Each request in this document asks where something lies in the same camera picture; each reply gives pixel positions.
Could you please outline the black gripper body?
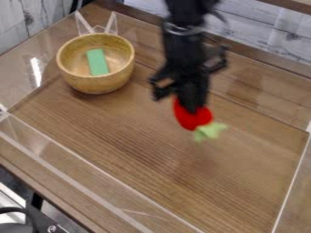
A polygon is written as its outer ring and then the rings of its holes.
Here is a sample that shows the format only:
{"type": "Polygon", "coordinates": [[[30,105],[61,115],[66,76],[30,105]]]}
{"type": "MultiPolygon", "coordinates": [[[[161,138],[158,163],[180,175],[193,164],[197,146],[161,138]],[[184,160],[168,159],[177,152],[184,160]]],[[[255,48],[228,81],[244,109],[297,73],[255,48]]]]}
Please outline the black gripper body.
{"type": "Polygon", "coordinates": [[[205,15],[217,15],[221,0],[164,0],[168,16],[161,21],[165,64],[149,78],[152,86],[166,78],[178,85],[204,79],[208,51],[204,47],[205,15]]]}

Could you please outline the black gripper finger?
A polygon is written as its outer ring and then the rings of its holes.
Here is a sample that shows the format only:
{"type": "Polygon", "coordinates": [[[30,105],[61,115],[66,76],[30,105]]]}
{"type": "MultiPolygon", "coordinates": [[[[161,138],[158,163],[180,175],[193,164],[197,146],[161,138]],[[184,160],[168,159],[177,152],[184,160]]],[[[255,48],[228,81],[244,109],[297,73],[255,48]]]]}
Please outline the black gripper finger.
{"type": "Polygon", "coordinates": [[[209,77],[204,74],[180,76],[176,87],[176,95],[181,106],[189,114],[194,114],[197,109],[206,103],[209,91],[209,77]]]}
{"type": "Polygon", "coordinates": [[[154,101],[168,97],[174,92],[176,84],[170,78],[152,78],[149,84],[152,86],[152,96],[154,101]]]}

